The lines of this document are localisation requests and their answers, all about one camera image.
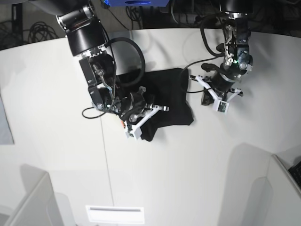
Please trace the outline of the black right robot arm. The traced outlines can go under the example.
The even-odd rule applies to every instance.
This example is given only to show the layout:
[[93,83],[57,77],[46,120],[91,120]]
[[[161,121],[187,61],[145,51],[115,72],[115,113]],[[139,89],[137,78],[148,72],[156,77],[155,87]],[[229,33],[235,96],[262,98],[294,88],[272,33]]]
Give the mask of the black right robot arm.
[[[108,39],[90,0],[32,0],[30,3],[56,17],[72,55],[80,58],[79,64],[93,107],[102,114],[115,114],[131,124],[143,117],[146,108],[143,94],[146,89],[130,90],[145,75],[145,58],[139,46],[125,37]],[[106,51],[117,42],[130,44],[139,55],[141,68],[131,81],[118,78],[115,57]]]

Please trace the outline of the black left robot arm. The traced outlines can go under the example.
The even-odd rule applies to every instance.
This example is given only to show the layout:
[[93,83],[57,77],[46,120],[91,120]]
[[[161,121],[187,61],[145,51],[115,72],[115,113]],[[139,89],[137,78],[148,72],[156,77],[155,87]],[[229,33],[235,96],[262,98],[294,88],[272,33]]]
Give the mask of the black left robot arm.
[[[225,94],[232,85],[239,81],[252,69],[253,57],[250,54],[249,38],[251,31],[248,24],[248,15],[253,13],[252,0],[221,0],[220,13],[206,16],[200,24],[200,32],[207,51],[214,57],[223,57],[220,66],[202,64],[205,71],[215,71],[209,84],[215,91]],[[226,16],[221,24],[224,43],[216,47],[219,53],[212,51],[208,45],[205,26],[207,22],[218,16]]]

